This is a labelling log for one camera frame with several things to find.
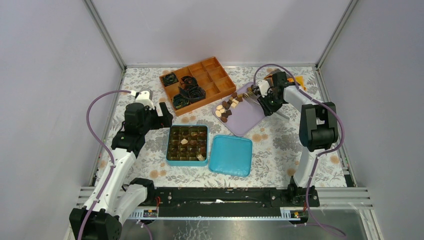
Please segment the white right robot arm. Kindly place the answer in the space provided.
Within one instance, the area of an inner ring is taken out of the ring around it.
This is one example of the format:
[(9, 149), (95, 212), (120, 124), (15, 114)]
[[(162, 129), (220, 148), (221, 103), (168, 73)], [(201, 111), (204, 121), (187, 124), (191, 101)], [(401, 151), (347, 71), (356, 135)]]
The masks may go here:
[(300, 113), (299, 141), (303, 146), (298, 169), (290, 178), (284, 201), (293, 206), (308, 205), (316, 200), (314, 177), (318, 157), (327, 153), (339, 138), (336, 106), (307, 94), (295, 77), (287, 78), (285, 71), (276, 71), (265, 79), (253, 82), (253, 92), (265, 116), (276, 113), (282, 105), (290, 104)]

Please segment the metal serving tongs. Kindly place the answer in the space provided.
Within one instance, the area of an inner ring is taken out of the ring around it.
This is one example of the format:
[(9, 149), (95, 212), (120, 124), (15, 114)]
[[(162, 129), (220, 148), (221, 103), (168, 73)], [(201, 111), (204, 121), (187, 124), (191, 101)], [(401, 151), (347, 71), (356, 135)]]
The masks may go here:
[[(254, 104), (254, 105), (257, 105), (257, 106), (259, 106), (259, 107), (262, 108), (261, 104), (257, 101), (255, 95), (249, 95), (248, 93), (243, 93), (242, 94), (242, 97), (246, 101), (248, 101), (249, 103)], [(273, 114), (275, 115), (275, 117), (278, 117), (282, 121), (285, 121), (285, 122), (289, 122), (290, 121), (290, 118), (287, 115), (283, 114), (282, 112), (276, 111)]]

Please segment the teal box lid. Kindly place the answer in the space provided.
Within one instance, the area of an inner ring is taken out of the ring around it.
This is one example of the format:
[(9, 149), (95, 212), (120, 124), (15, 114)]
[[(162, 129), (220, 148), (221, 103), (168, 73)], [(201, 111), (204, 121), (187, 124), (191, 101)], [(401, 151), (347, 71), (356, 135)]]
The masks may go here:
[(216, 135), (213, 138), (208, 168), (211, 172), (247, 177), (251, 172), (253, 142), (244, 137)]

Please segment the teal chocolate box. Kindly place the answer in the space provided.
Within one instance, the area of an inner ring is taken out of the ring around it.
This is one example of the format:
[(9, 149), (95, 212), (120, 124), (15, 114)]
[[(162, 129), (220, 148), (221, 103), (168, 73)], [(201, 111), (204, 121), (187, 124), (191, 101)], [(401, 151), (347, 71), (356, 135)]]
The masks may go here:
[(172, 125), (166, 161), (174, 167), (205, 167), (208, 164), (209, 129), (206, 125)]

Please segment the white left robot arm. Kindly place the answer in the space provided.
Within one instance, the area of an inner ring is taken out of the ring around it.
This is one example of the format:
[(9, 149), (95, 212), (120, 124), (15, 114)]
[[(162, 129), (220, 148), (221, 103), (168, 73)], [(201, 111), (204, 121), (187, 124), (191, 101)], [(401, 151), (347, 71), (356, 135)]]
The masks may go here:
[(82, 208), (74, 208), (69, 221), (77, 240), (118, 240), (123, 224), (135, 208), (148, 206), (155, 200), (151, 180), (129, 185), (122, 197), (118, 197), (124, 179), (146, 143), (145, 136), (151, 130), (169, 128), (173, 115), (164, 102), (159, 103), (162, 115), (156, 107), (140, 102), (125, 107), (121, 129), (112, 139), (108, 149), (108, 162), (97, 186)]

